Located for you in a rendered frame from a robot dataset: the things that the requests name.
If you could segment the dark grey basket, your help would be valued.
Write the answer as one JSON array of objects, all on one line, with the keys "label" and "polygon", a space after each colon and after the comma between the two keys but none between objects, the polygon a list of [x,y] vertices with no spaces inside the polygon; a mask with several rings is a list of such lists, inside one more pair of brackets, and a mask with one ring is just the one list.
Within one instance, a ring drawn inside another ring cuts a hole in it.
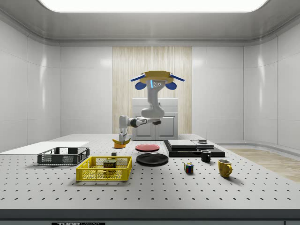
[{"label": "dark grey basket", "polygon": [[56,147],[39,153],[37,163],[41,165],[77,165],[90,154],[89,148]]}]

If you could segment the black mug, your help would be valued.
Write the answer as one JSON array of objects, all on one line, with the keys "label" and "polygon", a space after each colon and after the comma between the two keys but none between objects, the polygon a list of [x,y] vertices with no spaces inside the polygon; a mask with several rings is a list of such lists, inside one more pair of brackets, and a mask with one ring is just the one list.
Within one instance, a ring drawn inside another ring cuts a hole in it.
[{"label": "black mug", "polygon": [[201,160],[205,163],[209,163],[210,162],[210,154],[211,151],[210,150],[201,150]]}]

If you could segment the red plate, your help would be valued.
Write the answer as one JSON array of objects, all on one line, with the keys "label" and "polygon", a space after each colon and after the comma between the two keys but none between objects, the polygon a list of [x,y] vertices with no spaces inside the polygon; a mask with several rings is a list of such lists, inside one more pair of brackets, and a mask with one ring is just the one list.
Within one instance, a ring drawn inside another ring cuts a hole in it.
[{"label": "red plate", "polygon": [[142,151],[142,152],[153,152],[153,151],[158,151],[160,147],[156,144],[140,144],[135,147],[137,151]]}]

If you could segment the black plate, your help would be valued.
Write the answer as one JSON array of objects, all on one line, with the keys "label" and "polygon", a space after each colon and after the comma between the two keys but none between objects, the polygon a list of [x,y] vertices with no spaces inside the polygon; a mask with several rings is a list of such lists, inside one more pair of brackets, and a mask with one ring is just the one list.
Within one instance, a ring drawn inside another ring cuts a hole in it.
[{"label": "black plate", "polygon": [[160,153],[145,153],[136,157],[136,161],[145,166],[161,166],[168,163],[169,158]]}]

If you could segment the white cabinet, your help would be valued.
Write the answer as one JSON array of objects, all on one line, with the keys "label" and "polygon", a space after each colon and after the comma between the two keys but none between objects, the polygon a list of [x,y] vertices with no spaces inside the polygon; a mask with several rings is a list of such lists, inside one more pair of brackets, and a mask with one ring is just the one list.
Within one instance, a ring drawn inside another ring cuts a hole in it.
[{"label": "white cabinet", "polygon": [[158,102],[165,111],[161,124],[148,123],[133,128],[133,140],[171,140],[178,138],[178,99],[159,98]]}]

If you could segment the yellow basket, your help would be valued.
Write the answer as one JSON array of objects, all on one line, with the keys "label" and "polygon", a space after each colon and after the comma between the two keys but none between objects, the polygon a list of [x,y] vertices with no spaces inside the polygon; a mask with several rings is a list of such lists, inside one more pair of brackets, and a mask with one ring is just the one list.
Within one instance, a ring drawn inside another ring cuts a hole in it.
[{"label": "yellow basket", "polygon": [[[116,167],[104,167],[115,160]],[[131,156],[91,156],[76,167],[77,181],[127,181],[132,169]]]}]

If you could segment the yellow mug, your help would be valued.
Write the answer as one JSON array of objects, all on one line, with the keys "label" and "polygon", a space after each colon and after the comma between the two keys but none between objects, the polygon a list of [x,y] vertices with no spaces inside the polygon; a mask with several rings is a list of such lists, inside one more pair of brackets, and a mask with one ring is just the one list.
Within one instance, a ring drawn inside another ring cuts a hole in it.
[{"label": "yellow mug", "polygon": [[219,159],[217,163],[220,175],[222,177],[228,178],[233,171],[231,161]]}]

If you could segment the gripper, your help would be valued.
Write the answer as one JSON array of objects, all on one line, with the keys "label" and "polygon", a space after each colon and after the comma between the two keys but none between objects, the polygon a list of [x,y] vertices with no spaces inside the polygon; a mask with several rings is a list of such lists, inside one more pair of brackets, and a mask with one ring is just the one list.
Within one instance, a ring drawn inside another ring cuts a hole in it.
[{"label": "gripper", "polygon": [[121,143],[125,143],[127,140],[128,140],[128,129],[127,128],[120,128],[119,141]]}]

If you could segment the black stove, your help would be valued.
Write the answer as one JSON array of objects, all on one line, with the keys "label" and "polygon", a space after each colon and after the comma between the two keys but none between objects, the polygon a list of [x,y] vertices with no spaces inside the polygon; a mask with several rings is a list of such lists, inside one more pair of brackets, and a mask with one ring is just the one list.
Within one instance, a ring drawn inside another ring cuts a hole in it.
[{"label": "black stove", "polygon": [[201,150],[211,151],[211,157],[225,157],[225,152],[206,139],[165,140],[169,157],[200,157]]}]

